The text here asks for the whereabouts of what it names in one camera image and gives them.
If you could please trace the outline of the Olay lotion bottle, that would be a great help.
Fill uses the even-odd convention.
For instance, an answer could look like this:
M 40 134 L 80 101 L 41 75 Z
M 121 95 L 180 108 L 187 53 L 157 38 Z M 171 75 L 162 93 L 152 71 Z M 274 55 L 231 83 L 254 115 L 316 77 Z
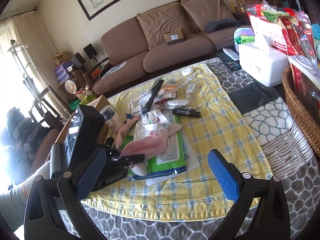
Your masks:
M 114 132 L 118 133 L 120 129 L 125 125 L 124 121 L 118 115 L 112 105 L 105 106 L 100 114 L 104 117 L 107 126 Z

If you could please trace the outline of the pink sock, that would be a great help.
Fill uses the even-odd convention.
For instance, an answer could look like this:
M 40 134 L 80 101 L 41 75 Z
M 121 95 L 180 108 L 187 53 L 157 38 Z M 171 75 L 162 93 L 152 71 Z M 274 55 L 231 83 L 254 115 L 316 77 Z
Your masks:
M 119 149 L 119 146 L 123 143 L 125 136 L 139 119 L 140 116 L 135 116 L 134 118 L 127 120 L 126 124 L 117 134 L 115 140 L 116 148 Z M 148 136 L 126 144 L 126 146 L 121 150 L 120 157 L 143 154 L 145 159 L 151 159 L 166 150 L 168 138 L 177 133 L 181 128 L 182 126 L 180 124 L 173 123 L 169 125 L 168 129 L 151 131 Z

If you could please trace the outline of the black hairbrush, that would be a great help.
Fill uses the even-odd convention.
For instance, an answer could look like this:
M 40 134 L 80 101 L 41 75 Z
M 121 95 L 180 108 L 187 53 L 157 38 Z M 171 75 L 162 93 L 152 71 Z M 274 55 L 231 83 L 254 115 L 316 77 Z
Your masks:
M 157 79 L 153 83 L 153 85 L 150 88 L 151 96 L 150 96 L 149 100 L 147 101 L 147 103 L 145 104 L 144 108 L 142 109 L 142 111 L 141 111 L 142 114 L 146 114 L 151 110 L 153 102 L 154 102 L 156 96 L 158 95 L 163 83 L 164 83 L 163 79 Z

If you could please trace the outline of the large cardboard box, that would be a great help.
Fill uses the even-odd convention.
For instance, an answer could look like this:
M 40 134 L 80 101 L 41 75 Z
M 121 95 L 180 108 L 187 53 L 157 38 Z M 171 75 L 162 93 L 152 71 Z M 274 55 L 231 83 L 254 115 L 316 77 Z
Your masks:
M 106 140 L 109 128 L 100 111 L 107 105 L 110 103 L 103 95 L 87 105 L 78 105 L 55 143 L 87 159 Z

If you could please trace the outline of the round cookie tin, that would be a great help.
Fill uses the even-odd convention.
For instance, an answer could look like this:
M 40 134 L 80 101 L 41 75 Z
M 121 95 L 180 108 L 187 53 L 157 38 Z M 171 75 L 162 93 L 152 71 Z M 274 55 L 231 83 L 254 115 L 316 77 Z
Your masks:
M 68 79 L 65 82 L 65 89 L 68 93 L 74 94 L 78 90 L 78 82 L 75 79 Z

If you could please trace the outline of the blue white paper on sofa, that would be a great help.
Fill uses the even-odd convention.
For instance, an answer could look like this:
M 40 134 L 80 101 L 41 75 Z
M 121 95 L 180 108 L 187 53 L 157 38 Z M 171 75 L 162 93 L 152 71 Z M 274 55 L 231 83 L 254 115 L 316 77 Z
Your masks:
M 109 69 L 103 76 L 101 76 L 102 79 L 114 74 L 115 72 L 119 71 L 121 68 L 123 68 L 127 64 L 127 61 L 124 61 L 111 69 Z

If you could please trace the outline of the black speaker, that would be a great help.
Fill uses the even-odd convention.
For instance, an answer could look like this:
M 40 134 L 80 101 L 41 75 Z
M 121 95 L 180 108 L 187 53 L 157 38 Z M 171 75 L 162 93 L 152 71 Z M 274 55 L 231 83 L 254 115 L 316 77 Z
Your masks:
M 89 45 L 85 46 L 85 48 L 83 50 L 90 60 L 95 59 L 95 57 L 98 55 L 98 52 L 96 51 L 96 49 L 93 47 L 93 45 L 91 43 Z

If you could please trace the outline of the yellow plaid cloth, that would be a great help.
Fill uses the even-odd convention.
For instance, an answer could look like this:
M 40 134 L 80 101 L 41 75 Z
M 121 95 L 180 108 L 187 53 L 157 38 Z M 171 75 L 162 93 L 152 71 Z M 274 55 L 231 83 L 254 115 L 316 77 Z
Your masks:
M 200 221 L 223 217 L 232 206 L 208 166 L 208 153 L 217 149 L 241 172 L 272 177 L 270 165 L 242 114 L 204 63 L 192 66 L 196 92 L 191 106 L 200 118 L 179 117 L 187 148 L 199 166 L 147 185 L 123 179 L 84 201 L 90 207 L 127 218 L 162 222 Z

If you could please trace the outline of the green wet wipes pack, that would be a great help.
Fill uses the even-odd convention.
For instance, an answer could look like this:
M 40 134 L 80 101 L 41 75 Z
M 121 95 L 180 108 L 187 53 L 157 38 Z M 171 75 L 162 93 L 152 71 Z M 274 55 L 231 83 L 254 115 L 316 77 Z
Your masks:
M 200 166 L 182 126 L 176 122 L 166 129 L 151 132 L 139 122 L 133 140 L 120 148 L 122 157 L 144 155 L 144 161 L 130 165 L 128 180 L 144 180 L 148 186 Z

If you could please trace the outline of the wicker basket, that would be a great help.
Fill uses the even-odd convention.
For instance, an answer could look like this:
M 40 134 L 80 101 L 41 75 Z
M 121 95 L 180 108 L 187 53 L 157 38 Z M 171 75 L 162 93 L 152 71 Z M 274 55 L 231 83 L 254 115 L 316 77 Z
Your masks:
M 319 158 L 319 126 L 294 92 L 293 77 L 290 66 L 285 68 L 281 78 L 285 92 L 286 104 L 298 128 L 306 137 L 315 155 Z

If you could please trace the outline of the black marker tube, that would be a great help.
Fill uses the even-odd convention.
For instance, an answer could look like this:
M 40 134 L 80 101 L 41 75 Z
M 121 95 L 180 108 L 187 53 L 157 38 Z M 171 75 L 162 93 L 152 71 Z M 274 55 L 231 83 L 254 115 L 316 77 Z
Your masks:
M 201 113 L 194 110 L 188 110 L 188 109 L 173 109 L 172 113 L 174 115 L 181 115 L 181 116 L 188 116 L 191 118 L 200 118 Z

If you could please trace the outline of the small cardboard box on sofa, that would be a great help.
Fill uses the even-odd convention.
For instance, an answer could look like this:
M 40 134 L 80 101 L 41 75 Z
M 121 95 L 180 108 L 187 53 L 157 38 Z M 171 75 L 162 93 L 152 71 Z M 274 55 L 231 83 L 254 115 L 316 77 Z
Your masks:
M 174 45 L 185 41 L 185 33 L 182 28 L 178 28 L 164 35 L 167 45 Z

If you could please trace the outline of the white tissue box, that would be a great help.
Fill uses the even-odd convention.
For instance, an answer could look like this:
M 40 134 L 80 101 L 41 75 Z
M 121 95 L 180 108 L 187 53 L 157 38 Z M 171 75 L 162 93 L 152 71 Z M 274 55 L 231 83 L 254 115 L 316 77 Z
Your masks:
M 261 50 L 254 43 L 239 45 L 239 63 L 251 77 L 267 87 L 282 83 L 282 73 L 289 65 L 287 55 L 270 47 Z

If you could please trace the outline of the black remote control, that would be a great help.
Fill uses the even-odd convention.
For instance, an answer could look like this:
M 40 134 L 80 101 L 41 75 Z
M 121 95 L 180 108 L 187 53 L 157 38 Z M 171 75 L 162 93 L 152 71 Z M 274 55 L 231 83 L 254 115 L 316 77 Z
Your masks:
M 230 71 L 234 72 L 241 69 L 240 64 L 225 53 L 217 53 L 217 57 Z

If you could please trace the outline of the brown sofa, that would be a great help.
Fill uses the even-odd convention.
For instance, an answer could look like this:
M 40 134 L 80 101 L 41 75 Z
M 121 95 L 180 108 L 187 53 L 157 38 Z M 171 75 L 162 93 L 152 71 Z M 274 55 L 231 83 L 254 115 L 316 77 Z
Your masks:
M 223 0 L 180 0 L 139 13 L 101 37 L 111 66 L 120 68 L 93 90 L 112 95 L 229 48 L 240 27 Z

